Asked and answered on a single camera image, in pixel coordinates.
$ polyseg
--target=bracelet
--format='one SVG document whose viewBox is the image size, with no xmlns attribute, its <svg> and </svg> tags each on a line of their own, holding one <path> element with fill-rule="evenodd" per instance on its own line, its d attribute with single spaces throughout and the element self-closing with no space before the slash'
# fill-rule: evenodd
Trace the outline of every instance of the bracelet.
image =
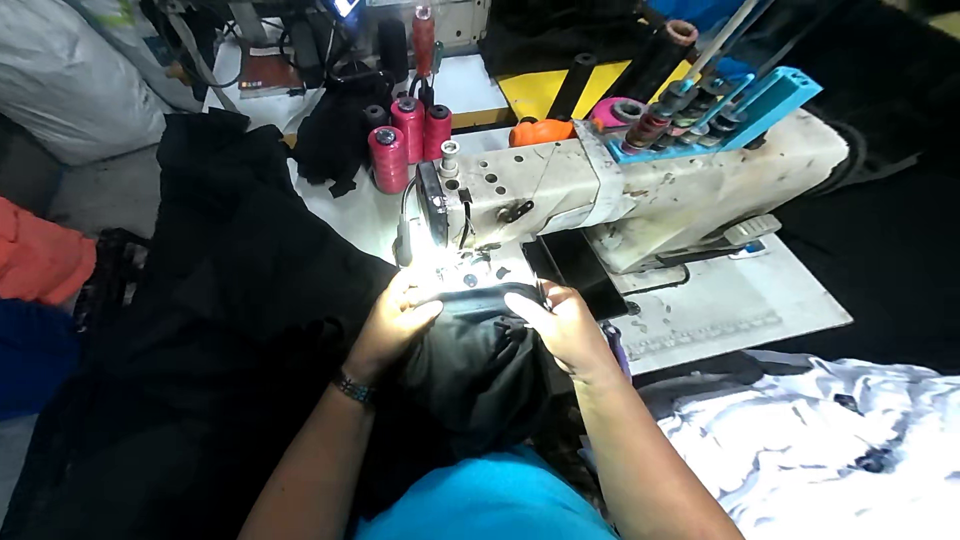
<svg viewBox="0 0 960 540">
<path fill-rule="evenodd" d="M 338 390 L 347 394 L 347 397 L 365 405 L 373 404 L 373 396 L 376 394 L 376 389 L 351 379 L 344 373 L 343 369 L 337 370 L 331 383 L 336 386 Z"/>
</svg>

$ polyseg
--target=hand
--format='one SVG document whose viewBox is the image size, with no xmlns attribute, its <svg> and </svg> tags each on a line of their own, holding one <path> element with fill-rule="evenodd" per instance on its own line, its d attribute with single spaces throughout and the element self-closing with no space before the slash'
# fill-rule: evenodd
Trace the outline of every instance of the hand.
<svg viewBox="0 0 960 540">
<path fill-rule="evenodd" d="M 413 307 L 419 298 L 416 273 L 400 270 L 376 299 L 344 363 L 344 373 L 361 384 L 373 384 L 393 364 L 418 331 L 444 309 L 436 300 Z"/>
<path fill-rule="evenodd" d="M 503 297 L 507 307 L 534 327 L 547 350 L 575 381 L 590 385 L 623 382 L 623 374 L 607 338 L 593 320 L 580 293 L 547 280 L 540 280 L 540 283 L 553 308 L 552 313 L 513 292 Z"/>
</svg>

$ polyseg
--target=person's right hand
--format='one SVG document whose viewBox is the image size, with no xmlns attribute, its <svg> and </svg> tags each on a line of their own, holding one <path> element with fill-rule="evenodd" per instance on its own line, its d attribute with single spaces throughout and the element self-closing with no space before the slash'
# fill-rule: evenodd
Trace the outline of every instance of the person's right hand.
<svg viewBox="0 0 960 540">
<path fill-rule="evenodd" d="M 513 292 L 504 295 L 507 307 L 534 327 L 557 363 L 579 382 L 590 385 L 623 382 L 624 377 L 607 338 L 600 331 L 580 293 L 541 280 L 549 312 L 529 298 Z"/>
</svg>

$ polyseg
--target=person's left hand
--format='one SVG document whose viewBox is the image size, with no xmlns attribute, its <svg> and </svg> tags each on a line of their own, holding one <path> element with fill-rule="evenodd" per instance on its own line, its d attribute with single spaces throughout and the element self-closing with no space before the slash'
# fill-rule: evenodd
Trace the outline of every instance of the person's left hand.
<svg viewBox="0 0 960 540">
<path fill-rule="evenodd" d="M 400 270 L 376 299 L 360 336 L 347 356 L 344 373 L 361 384 L 373 384 L 393 364 L 423 327 L 444 309 L 439 300 L 418 301 L 417 274 Z"/>
</svg>

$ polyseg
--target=pink spool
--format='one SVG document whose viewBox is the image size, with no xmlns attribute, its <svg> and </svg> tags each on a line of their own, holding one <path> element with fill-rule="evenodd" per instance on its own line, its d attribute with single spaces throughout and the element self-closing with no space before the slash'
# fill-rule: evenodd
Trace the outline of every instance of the pink spool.
<svg viewBox="0 0 960 540">
<path fill-rule="evenodd" d="M 423 103 L 412 97 L 401 97 L 390 105 L 394 127 L 407 141 L 407 162 L 423 161 Z"/>
<path fill-rule="evenodd" d="M 602 99 L 593 106 L 593 110 L 590 112 L 589 120 L 597 125 L 601 130 L 615 130 L 617 128 L 623 128 L 629 126 L 630 124 L 636 122 L 625 121 L 621 115 L 620 118 L 617 117 L 616 112 L 613 110 L 613 105 L 618 101 L 628 101 L 633 105 L 639 108 L 639 114 L 636 115 L 636 118 L 643 114 L 646 110 L 646 106 L 642 103 L 632 100 L 626 97 L 609 97 L 607 99 Z"/>
<path fill-rule="evenodd" d="M 439 160 L 440 145 L 450 140 L 453 132 L 453 114 L 443 105 L 434 105 L 427 110 L 423 126 L 423 160 Z"/>
<path fill-rule="evenodd" d="M 377 188 L 389 194 L 403 192 L 410 183 L 403 132 L 391 126 L 376 128 L 367 135 L 367 143 Z"/>
</svg>

